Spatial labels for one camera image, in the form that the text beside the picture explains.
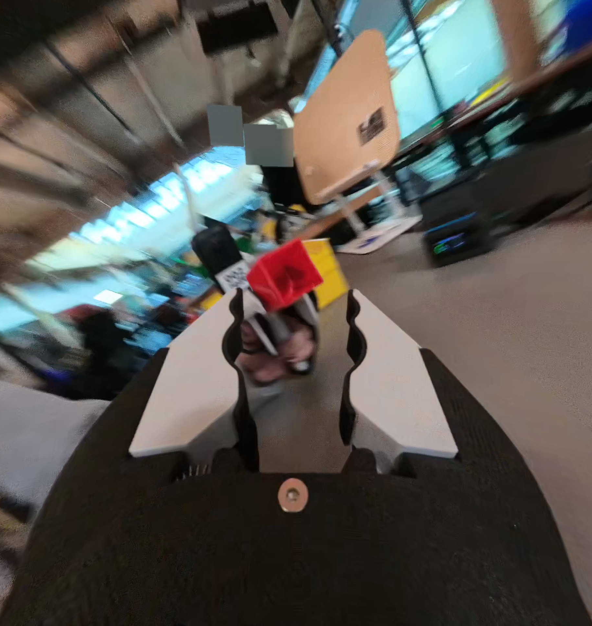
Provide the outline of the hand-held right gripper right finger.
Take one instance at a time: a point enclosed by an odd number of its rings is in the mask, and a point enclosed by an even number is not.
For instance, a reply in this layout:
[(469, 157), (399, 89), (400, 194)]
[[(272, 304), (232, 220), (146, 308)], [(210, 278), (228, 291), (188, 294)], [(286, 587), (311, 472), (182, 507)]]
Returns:
[(459, 452), (421, 346), (363, 293), (347, 297), (347, 354), (339, 430), (351, 449), (372, 453), (379, 474), (407, 455), (451, 460)]

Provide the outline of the black battery charger case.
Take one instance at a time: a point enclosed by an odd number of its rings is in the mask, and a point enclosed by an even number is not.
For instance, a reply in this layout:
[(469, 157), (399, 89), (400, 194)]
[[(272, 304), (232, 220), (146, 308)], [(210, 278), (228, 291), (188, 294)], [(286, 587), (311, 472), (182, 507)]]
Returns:
[(489, 221), (477, 211), (446, 217), (422, 235), (422, 247), (435, 268), (486, 254), (495, 242)]

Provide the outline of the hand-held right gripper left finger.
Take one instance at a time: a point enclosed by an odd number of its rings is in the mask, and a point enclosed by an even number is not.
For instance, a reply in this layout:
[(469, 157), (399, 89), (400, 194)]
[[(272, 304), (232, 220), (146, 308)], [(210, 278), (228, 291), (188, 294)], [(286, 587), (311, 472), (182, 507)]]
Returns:
[(236, 363), (243, 320), (238, 288), (171, 342), (128, 449), (133, 458), (182, 452), (201, 466), (235, 448), (248, 471), (259, 470), (257, 427)]

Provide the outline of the yellow plastic bin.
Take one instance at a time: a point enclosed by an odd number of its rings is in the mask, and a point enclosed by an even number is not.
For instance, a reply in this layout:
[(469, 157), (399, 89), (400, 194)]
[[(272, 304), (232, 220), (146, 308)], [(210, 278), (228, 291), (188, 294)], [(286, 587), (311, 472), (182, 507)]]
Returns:
[(329, 239), (304, 240), (303, 245), (322, 278), (315, 294), (319, 310), (325, 309), (348, 292), (348, 283)]

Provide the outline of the red plastic block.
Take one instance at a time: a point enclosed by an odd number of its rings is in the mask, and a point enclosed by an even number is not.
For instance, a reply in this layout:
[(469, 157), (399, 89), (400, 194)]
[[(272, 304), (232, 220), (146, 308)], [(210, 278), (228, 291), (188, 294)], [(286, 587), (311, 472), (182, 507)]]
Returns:
[(314, 291), (323, 278), (303, 242), (295, 239), (256, 260), (246, 281), (265, 311), (277, 312)]

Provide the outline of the person's left hand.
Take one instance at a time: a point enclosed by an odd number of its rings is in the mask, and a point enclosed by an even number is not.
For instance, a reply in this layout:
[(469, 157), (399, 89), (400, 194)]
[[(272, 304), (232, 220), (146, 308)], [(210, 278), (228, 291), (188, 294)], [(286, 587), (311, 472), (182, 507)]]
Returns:
[(240, 326), (242, 351), (238, 367), (258, 387), (269, 386), (292, 375), (306, 375), (317, 353), (314, 328), (292, 313), (279, 313), (290, 337), (276, 343), (277, 354), (267, 350), (253, 326), (247, 321)]

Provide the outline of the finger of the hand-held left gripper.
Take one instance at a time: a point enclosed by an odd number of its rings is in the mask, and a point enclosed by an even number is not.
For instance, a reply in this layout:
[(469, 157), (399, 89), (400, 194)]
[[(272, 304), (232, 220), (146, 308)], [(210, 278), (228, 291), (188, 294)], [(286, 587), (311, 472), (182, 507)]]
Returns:
[(296, 313), (302, 324), (318, 327), (318, 302), (315, 292), (309, 292), (296, 301)]
[(271, 356), (278, 356), (275, 328), (258, 297), (252, 292), (242, 293), (244, 322), (246, 322)]

